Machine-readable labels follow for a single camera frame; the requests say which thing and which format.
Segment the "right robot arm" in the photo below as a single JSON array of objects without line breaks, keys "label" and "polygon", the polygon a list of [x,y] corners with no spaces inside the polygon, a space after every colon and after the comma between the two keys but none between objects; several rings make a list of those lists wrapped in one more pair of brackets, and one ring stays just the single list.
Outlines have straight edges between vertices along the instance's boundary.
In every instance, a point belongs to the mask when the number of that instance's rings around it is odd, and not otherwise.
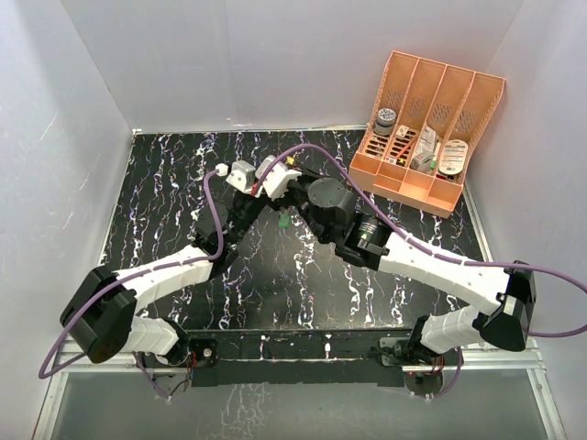
[{"label": "right robot arm", "polygon": [[525,349],[536,288],[528,270],[478,268],[418,239],[406,240],[380,218],[358,211],[358,195],[341,181],[280,164],[263,187],[275,201],[296,207],[316,239],[357,267],[400,275],[449,293],[466,306],[417,319],[411,335],[386,348],[402,362],[427,364],[452,348],[489,343]]}]

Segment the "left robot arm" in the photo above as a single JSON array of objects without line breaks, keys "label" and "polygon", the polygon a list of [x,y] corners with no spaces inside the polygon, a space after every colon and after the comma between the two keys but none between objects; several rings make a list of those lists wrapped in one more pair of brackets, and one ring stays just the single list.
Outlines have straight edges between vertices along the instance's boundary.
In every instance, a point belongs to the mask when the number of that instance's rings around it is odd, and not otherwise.
[{"label": "left robot arm", "polygon": [[237,246],[271,199],[236,192],[230,207],[216,206],[224,238],[217,250],[216,225],[205,208],[196,222],[192,243],[164,258],[132,269],[92,269],[60,316],[62,326],[88,302],[69,335],[95,364],[120,352],[151,353],[178,366],[189,355],[190,337],[175,322],[140,317],[138,312],[186,287],[205,283],[228,271],[238,257]]}]

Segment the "key with green tag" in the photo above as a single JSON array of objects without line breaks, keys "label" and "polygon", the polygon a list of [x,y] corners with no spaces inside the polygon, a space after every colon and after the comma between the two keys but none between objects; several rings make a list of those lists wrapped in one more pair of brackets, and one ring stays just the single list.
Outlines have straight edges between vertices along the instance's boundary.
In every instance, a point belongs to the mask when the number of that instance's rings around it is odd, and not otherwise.
[{"label": "key with green tag", "polygon": [[280,214],[279,228],[287,228],[291,223],[291,217],[288,214]]}]

